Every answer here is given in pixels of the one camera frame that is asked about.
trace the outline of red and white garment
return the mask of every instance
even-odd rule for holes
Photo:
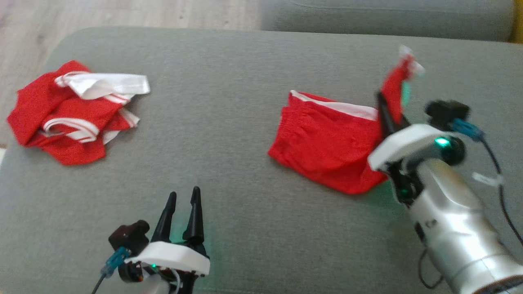
[[[388,74],[381,91],[396,122],[402,119],[402,83],[422,67],[410,51]],[[369,154],[382,141],[375,108],[291,91],[268,155],[304,177],[347,194],[362,194],[386,180]]]
[[[23,146],[40,147],[64,165],[91,163],[119,131],[137,126],[139,118],[123,106],[149,92],[146,76],[91,73],[70,61],[19,90],[7,122]]]

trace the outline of yellow object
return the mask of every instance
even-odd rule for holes
[[[512,42],[523,44],[523,0],[514,0],[515,16],[514,32],[512,34]]]

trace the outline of gray cushion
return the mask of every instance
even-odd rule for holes
[[[264,30],[506,41],[512,0],[263,0]]]
[[[77,59],[95,72],[145,74],[152,92],[130,110],[142,118],[119,134],[107,157],[65,167],[12,142],[0,168],[0,290],[89,293],[112,253],[109,234],[139,219],[155,225],[178,192],[173,240],[187,225],[190,193],[203,196],[211,274],[195,293],[449,293],[417,280],[422,246],[389,184],[347,196],[276,164],[266,152],[287,94],[297,89],[374,105],[399,44],[425,66],[406,115],[457,99],[472,107],[506,176],[508,210],[523,228],[521,93],[523,49],[506,43],[413,37],[93,28],[66,38],[45,71]],[[493,175],[485,151],[468,142],[460,168]],[[523,252],[496,191],[471,182],[502,240]],[[425,264],[428,280],[437,276]],[[139,293],[117,275],[102,293]]]

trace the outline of green led light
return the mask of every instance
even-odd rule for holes
[[[443,138],[443,137],[441,137],[441,138],[436,138],[436,139],[434,140],[434,142],[436,142],[436,144],[439,145],[440,147],[447,147],[447,146],[450,145],[450,141],[447,140],[446,138]]]

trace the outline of wooden floor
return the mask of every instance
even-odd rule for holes
[[[0,0],[0,144],[16,90],[41,74],[58,42],[82,28],[257,30],[263,0]]]

